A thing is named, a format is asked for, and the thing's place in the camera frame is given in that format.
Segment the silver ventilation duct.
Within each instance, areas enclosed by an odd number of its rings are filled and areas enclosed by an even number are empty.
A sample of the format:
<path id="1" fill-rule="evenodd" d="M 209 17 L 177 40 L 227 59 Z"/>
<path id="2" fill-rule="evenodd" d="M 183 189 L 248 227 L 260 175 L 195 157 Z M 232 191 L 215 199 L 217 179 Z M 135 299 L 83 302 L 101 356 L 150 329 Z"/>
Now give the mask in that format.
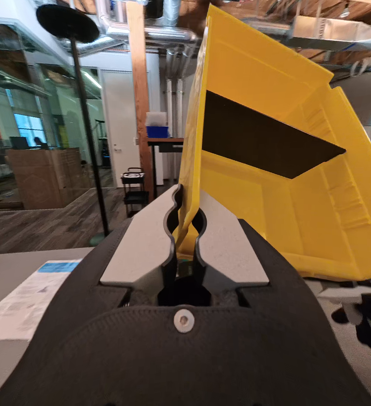
<path id="1" fill-rule="evenodd" d="M 126 3 L 126 17 L 129 18 L 128 6 L 139 5 L 141 12 L 148 1 L 95 1 L 97 8 L 98 37 L 87 43 L 78 45 L 80 56 L 87 56 L 128 43 L 130 29 L 128 23 L 115 21 L 112 17 L 111 3 L 119 8 L 119 4 Z M 171 48 L 174 45 L 195 46 L 199 38 L 191 30 L 176 27 L 179 15 L 180 1 L 163 1 L 163 17 L 161 25 L 144 25 L 144 38 L 147 43 L 160 48 Z"/>

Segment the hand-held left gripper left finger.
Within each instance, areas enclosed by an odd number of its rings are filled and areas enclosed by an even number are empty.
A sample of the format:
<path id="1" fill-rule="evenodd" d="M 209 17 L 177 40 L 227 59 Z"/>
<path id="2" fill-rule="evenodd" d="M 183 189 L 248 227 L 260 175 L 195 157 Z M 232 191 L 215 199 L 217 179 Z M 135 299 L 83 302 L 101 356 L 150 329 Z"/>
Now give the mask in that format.
<path id="1" fill-rule="evenodd" d="M 183 186 L 172 186 L 132 217 L 100 283 L 129 288 L 164 288 L 177 273 L 178 211 Z"/>

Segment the white printed paper sheet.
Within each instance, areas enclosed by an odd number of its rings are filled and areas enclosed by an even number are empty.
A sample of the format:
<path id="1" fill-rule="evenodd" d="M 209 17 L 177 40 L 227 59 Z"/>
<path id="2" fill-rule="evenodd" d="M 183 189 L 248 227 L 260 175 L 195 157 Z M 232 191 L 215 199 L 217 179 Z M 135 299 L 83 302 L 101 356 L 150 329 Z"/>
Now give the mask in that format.
<path id="1" fill-rule="evenodd" d="M 0 341 L 30 342 L 47 307 L 82 261 L 46 261 L 0 301 Z"/>

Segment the brown cardboard crate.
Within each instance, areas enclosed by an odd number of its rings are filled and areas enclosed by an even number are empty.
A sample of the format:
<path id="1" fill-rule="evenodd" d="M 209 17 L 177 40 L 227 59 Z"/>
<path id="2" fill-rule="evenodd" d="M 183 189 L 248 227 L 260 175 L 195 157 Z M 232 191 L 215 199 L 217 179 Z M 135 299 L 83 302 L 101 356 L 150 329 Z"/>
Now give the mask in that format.
<path id="1" fill-rule="evenodd" d="M 61 209 L 95 187 L 79 148 L 7 150 L 25 210 Z"/>

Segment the yellow plastic bin with divider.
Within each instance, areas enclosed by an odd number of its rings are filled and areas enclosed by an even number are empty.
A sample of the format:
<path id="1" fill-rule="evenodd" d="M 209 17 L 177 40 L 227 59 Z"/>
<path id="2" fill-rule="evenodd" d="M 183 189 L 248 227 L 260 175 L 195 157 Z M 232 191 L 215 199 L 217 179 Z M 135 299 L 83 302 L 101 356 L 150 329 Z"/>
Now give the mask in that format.
<path id="1" fill-rule="evenodd" d="M 371 141 L 331 78 L 209 6 L 179 175 L 181 256 L 206 192 L 301 275 L 371 278 Z"/>

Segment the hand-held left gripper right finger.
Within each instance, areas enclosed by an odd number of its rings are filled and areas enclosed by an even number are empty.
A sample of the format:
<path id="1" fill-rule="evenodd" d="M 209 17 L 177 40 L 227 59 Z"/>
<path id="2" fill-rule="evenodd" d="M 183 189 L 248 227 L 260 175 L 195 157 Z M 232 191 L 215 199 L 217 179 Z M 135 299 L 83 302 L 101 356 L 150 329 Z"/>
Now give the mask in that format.
<path id="1" fill-rule="evenodd" d="M 238 218 L 205 191 L 198 214 L 202 229 L 195 241 L 195 265 L 206 289 L 237 289 L 269 284 L 263 266 Z"/>

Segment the white wall pipes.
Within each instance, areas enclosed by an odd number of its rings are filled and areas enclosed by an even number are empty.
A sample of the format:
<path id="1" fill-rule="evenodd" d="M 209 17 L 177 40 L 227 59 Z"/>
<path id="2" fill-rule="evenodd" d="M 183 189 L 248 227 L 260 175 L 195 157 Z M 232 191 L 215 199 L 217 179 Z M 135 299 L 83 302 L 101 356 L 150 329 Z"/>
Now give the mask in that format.
<path id="1" fill-rule="evenodd" d="M 181 138 L 183 121 L 182 48 L 169 48 L 166 52 L 166 103 L 169 134 Z"/>

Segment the white door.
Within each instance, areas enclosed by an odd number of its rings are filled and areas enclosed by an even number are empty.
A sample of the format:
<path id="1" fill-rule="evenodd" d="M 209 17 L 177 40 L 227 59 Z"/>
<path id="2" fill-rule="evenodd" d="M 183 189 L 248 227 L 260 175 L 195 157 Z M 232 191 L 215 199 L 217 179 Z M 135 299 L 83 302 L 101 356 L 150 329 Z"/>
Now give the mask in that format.
<path id="1" fill-rule="evenodd" d="M 122 173 L 129 167 L 140 167 L 133 77 L 127 71 L 101 70 L 100 73 L 115 185 L 122 188 Z"/>

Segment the wooden pillar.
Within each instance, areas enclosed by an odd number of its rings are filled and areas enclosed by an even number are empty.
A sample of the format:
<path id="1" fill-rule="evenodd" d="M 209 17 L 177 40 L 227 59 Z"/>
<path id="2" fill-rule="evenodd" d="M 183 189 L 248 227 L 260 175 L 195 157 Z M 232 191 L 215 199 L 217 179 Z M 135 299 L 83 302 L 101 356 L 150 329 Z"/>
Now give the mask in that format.
<path id="1" fill-rule="evenodd" d="M 134 99 L 140 165 L 145 172 L 145 190 L 149 193 L 148 202 L 153 200 L 153 170 L 151 152 L 147 143 L 146 115 L 149 111 L 149 91 L 147 79 L 146 41 L 144 7 L 130 1 L 126 5 L 129 27 L 129 45 L 132 59 Z"/>

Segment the black floor pole stand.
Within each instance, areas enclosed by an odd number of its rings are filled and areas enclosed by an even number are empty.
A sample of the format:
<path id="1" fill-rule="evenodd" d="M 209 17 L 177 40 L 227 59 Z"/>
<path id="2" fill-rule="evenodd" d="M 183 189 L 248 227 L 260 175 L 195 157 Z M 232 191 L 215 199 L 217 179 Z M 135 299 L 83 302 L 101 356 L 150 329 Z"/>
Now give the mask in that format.
<path id="1" fill-rule="evenodd" d="M 41 27 L 51 35 L 57 38 L 70 40 L 71 54 L 74 61 L 76 75 L 76 86 L 81 105 L 87 144 L 93 169 L 93 178 L 97 191 L 97 200 L 102 221 L 103 231 L 94 235 L 89 242 L 91 247 L 96 247 L 105 239 L 105 237 L 109 235 L 110 231 L 108 227 L 105 201 L 95 154 L 90 115 L 87 106 L 87 95 L 81 72 L 77 43 L 93 42 L 98 38 L 99 30 L 95 22 L 81 11 L 58 4 L 44 4 L 39 6 L 36 10 L 36 18 Z"/>

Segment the black utility cart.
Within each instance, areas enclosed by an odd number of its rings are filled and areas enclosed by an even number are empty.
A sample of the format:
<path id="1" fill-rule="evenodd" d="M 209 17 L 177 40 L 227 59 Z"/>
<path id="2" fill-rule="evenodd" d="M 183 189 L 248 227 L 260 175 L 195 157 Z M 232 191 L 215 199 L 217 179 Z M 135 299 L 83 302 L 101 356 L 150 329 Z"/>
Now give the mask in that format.
<path id="1" fill-rule="evenodd" d="M 141 167 L 129 167 L 121 175 L 124 189 L 123 202 L 127 218 L 133 217 L 149 203 L 149 192 L 145 190 L 145 173 Z"/>

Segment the clear plastic container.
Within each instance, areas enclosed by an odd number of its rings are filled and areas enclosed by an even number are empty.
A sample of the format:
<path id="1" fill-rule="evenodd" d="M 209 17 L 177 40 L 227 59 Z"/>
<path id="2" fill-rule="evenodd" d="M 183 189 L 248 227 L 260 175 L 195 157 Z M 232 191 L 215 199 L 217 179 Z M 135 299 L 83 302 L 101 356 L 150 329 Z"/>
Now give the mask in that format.
<path id="1" fill-rule="evenodd" d="M 145 124 L 147 127 L 167 127 L 168 115 L 167 112 L 151 111 L 146 113 Z"/>

